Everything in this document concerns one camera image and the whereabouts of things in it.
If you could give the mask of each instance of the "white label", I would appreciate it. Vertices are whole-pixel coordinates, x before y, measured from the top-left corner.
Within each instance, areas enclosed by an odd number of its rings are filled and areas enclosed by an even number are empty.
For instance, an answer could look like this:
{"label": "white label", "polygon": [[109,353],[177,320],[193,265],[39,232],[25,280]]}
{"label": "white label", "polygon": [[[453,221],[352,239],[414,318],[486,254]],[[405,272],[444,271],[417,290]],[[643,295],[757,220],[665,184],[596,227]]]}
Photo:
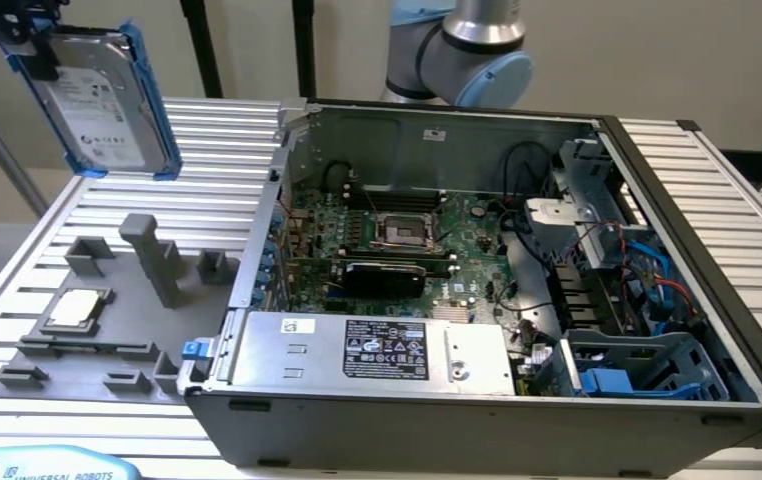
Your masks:
{"label": "white label", "polygon": [[282,318],[282,333],[314,333],[313,318]]}
{"label": "white label", "polygon": [[421,140],[428,140],[430,142],[444,142],[445,141],[445,130],[425,130],[421,135]]}
{"label": "white label", "polygon": [[145,165],[113,86],[94,70],[57,67],[45,86],[88,160],[106,169]]}

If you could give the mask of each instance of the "power supply label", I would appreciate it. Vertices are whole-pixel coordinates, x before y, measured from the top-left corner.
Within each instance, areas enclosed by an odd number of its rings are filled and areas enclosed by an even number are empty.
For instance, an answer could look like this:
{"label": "power supply label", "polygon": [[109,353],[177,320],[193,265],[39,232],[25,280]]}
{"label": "power supply label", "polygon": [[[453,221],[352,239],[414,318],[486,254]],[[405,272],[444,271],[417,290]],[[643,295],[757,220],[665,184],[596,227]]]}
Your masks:
{"label": "power supply label", "polygon": [[350,378],[428,380],[424,324],[348,320],[344,374]]}

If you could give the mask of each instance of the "blue latch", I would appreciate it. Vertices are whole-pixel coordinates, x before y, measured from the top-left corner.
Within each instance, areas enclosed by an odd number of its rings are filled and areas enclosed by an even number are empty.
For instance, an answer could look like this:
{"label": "blue latch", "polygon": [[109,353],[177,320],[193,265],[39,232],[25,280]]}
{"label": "blue latch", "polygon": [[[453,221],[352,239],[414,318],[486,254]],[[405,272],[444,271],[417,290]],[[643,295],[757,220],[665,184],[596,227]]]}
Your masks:
{"label": "blue latch", "polygon": [[210,349],[210,341],[184,342],[181,348],[182,360],[205,360],[208,358],[208,350]]}
{"label": "blue latch", "polygon": [[591,368],[581,372],[581,389],[591,397],[688,400],[700,392],[700,384],[689,383],[675,390],[633,390],[625,370]]}

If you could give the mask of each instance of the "hard drive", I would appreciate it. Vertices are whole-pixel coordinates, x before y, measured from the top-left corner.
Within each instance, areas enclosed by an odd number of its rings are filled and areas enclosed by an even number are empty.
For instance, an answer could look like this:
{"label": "hard drive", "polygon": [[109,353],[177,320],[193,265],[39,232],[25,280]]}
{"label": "hard drive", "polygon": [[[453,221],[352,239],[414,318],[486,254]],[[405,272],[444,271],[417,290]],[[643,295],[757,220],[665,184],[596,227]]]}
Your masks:
{"label": "hard drive", "polygon": [[116,30],[58,25],[42,33],[55,79],[19,60],[21,52],[7,50],[6,58],[37,97],[74,173],[146,172],[156,180],[174,179],[181,156],[140,30],[130,23]]}

